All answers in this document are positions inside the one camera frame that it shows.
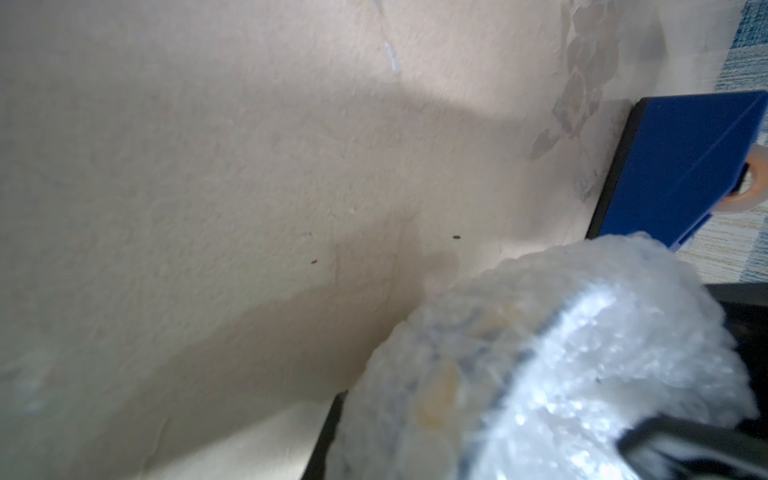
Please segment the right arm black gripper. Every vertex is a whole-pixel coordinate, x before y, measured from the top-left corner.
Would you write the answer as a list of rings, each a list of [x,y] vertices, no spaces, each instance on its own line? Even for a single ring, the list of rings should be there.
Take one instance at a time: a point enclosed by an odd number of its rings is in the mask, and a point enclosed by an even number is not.
[[[767,419],[767,284],[707,285],[725,311],[756,395],[759,420]],[[673,417],[647,419],[616,442],[622,459],[641,479],[765,479],[767,443],[734,429]]]

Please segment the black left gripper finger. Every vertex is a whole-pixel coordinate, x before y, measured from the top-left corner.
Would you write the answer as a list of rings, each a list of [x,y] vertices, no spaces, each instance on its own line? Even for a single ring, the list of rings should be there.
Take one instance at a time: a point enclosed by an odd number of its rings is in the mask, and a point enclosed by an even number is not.
[[[347,394],[347,391],[339,393],[331,403],[301,480],[323,480],[325,478],[326,458],[336,435]]]

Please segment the clear bubble wrap sheet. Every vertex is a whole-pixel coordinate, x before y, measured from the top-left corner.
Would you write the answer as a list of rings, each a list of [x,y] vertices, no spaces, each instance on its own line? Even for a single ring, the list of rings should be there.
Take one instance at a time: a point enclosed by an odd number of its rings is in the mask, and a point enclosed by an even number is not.
[[[372,353],[329,479],[629,479],[615,444],[665,414],[758,414],[722,307],[644,235],[508,259],[422,304]]]

